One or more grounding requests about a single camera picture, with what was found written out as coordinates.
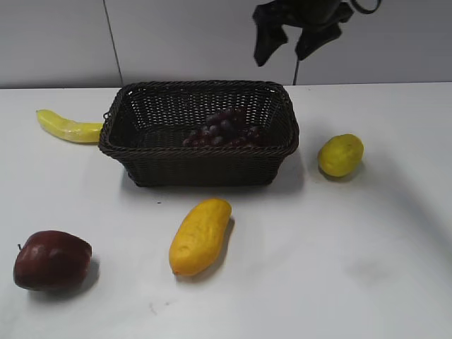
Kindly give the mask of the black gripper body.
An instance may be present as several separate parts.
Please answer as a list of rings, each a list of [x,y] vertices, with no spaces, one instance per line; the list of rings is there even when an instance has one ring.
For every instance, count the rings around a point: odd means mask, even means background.
[[[345,1],[271,1],[258,5],[253,13],[257,26],[282,28],[284,25],[312,31],[346,23],[352,7]]]

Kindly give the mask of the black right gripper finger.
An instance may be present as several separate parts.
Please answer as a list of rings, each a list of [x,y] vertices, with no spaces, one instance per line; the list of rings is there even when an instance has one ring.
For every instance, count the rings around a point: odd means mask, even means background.
[[[262,67],[280,46],[288,42],[288,37],[281,25],[257,23],[256,29],[254,60]]]

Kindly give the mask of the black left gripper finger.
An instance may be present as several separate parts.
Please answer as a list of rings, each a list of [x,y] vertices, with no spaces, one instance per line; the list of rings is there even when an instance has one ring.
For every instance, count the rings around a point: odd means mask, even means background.
[[[325,44],[338,39],[341,35],[342,30],[337,23],[319,31],[303,29],[295,47],[297,58],[305,60]]]

